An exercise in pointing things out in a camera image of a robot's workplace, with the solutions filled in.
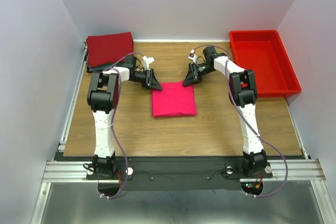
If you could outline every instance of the white wall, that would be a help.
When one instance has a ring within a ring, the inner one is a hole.
[[[0,223],[30,223],[82,59],[61,0],[0,0]]]
[[[307,152],[319,158],[336,206],[336,2],[295,0],[278,29],[302,92],[289,99]]]
[[[277,29],[294,0],[63,0],[81,36],[132,31],[135,39],[228,39]]]

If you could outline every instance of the folded pink cloth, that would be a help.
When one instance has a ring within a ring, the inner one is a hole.
[[[152,90],[152,115],[166,116],[196,115],[194,86],[184,87],[183,81],[161,83],[162,91]]]

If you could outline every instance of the wooden table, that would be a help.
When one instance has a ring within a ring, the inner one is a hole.
[[[159,82],[184,80],[190,50],[198,43],[135,43],[134,50],[154,57],[151,64]],[[227,43],[217,45],[228,48]],[[64,156],[92,156],[95,125],[87,92],[90,74],[84,73],[72,117]],[[195,85],[197,116],[154,119],[151,91],[139,83],[124,82],[114,128],[129,156],[241,155],[243,137],[235,108],[228,98],[224,76],[213,72]],[[285,155],[301,155],[285,99],[262,100],[256,105],[258,127],[265,140]],[[277,155],[264,145],[268,155]],[[116,155],[121,152],[116,147]]]

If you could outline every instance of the dark red cloth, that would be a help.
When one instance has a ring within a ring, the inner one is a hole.
[[[196,115],[194,86],[184,87],[181,82],[161,83],[162,91],[152,90],[152,115],[166,116]]]
[[[89,52],[88,64],[91,68],[114,63],[126,54],[133,52],[131,32],[89,36],[86,39],[86,42]]]

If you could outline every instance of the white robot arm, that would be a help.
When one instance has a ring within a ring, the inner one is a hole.
[[[227,56],[220,56],[214,59],[214,68],[218,70],[223,75],[225,75],[225,63],[227,63],[227,74],[232,73],[241,73],[244,72],[245,69],[237,66],[232,61],[229,60]],[[257,120],[256,120],[256,105],[255,103],[245,104],[244,107],[237,106],[240,112],[243,114],[247,122],[258,132]],[[245,123],[245,121],[239,117],[240,120],[240,127],[241,132],[243,134],[244,145],[243,145],[243,152],[246,154],[250,153],[261,153],[264,149],[262,143],[258,136],[250,129],[250,127]]]
[[[96,148],[92,160],[91,171],[99,174],[114,174],[115,139],[111,127],[114,110],[120,96],[120,83],[134,81],[148,89],[162,90],[155,78],[154,70],[149,67],[154,59],[143,57],[143,71],[137,69],[135,56],[128,55],[121,67],[115,67],[103,72],[93,72],[91,75],[87,101],[91,106],[96,127]]]
[[[237,110],[244,116],[248,124],[258,133],[257,121],[255,116],[257,87],[254,72],[245,70],[234,62],[224,53],[217,53],[215,47],[208,46],[203,50],[205,62],[197,63],[198,57],[192,50],[189,59],[189,71],[183,82],[183,86],[189,86],[202,81],[202,76],[213,71],[221,72],[229,82],[229,88],[233,95]],[[241,118],[240,127],[243,134],[243,171],[246,174],[256,174],[267,166],[267,157],[262,143],[249,125]]]

